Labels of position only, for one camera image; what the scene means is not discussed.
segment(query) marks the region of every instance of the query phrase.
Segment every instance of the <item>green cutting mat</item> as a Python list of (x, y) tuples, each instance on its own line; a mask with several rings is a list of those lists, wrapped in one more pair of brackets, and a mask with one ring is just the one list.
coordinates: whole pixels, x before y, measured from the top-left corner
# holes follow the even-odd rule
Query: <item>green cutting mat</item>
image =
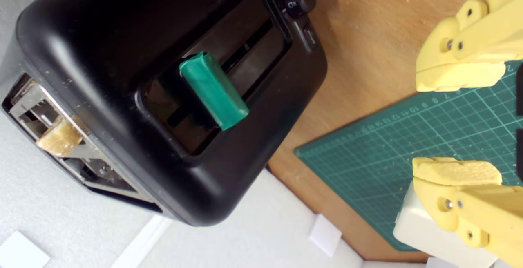
[(516, 70), (493, 87), (420, 93), (295, 150), (387, 242), (413, 251), (394, 238), (394, 221), (412, 180), (412, 158), (453, 156), (486, 160), (504, 184), (516, 174)]

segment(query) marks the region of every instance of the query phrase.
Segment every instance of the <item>black toaster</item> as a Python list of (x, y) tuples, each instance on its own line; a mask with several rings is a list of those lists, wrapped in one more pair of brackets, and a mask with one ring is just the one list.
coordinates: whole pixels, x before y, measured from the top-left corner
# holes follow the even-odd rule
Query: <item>black toaster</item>
[[(2, 110), (92, 192), (213, 225), (232, 212), (325, 78), (306, 15), (314, 5), (36, 0), (21, 13), (1, 66)], [(180, 73), (195, 54), (212, 56), (248, 109), (230, 128), (217, 126)]]

